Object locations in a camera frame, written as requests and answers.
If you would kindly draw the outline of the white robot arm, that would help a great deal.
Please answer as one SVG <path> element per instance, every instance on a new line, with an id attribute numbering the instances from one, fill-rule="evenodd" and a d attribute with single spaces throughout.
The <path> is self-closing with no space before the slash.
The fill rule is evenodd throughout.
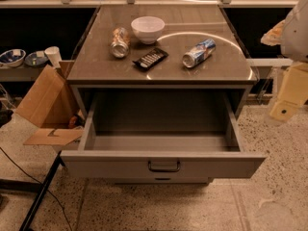
<path id="1" fill-rule="evenodd" d="M 308 100 L 308 0 L 299 0 L 284 20 L 261 37 L 261 42 L 279 45 L 282 55 L 293 61 L 270 101 L 269 119 L 282 124 Z"/>

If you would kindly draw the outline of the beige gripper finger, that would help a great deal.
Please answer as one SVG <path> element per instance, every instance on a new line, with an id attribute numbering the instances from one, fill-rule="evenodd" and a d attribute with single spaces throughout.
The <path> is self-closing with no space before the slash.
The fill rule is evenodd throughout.
<path id="1" fill-rule="evenodd" d="M 268 46 L 280 45 L 284 24 L 284 20 L 278 22 L 261 37 L 261 42 Z"/>

